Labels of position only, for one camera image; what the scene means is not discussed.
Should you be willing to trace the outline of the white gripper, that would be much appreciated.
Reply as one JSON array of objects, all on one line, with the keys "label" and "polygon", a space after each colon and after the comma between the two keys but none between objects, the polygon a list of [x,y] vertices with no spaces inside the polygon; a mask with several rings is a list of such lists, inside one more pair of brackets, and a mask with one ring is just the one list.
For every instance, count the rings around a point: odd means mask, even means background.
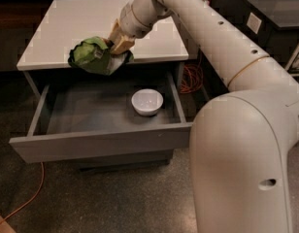
[{"label": "white gripper", "polygon": [[[111,54],[122,54],[135,45],[134,38],[144,38],[152,30],[151,16],[152,7],[149,2],[141,0],[128,2],[122,9],[120,18],[115,20],[108,37],[113,43]],[[120,34],[120,27],[125,35]]]}]

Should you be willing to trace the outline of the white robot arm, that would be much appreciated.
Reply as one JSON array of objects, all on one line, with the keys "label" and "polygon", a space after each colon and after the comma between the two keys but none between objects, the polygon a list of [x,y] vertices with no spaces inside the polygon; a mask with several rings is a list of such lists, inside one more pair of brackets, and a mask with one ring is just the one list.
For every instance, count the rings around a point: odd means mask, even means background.
[{"label": "white robot arm", "polygon": [[190,131],[199,233],[292,233],[288,152],[299,141],[299,83],[203,0],[134,0],[111,31],[114,54],[175,14],[226,85]]}]

